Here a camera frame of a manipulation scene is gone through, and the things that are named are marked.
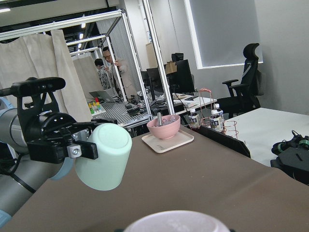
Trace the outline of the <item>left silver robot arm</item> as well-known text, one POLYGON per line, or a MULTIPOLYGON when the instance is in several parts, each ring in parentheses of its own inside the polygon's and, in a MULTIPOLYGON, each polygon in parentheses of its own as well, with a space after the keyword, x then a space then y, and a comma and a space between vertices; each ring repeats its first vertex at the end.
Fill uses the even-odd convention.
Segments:
POLYGON ((97 127, 96 122, 78 123, 61 113, 56 100, 45 103, 33 97, 30 107, 0 112, 0 218, 13 215, 49 178, 60 179, 73 166, 75 158, 95 160, 97 147, 86 139, 97 127))

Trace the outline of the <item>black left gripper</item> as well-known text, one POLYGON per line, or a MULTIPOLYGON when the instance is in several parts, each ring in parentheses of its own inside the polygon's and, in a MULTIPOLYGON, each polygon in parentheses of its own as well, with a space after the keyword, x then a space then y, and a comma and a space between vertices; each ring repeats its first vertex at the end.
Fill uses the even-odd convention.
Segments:
POLYGON ((60 164, 65 158, 98 158, 95 143, 73 137, 78 132, 92 132, 96 123, 76 122, 60 112, 20 113, 18 118, 31 160, 60 164))

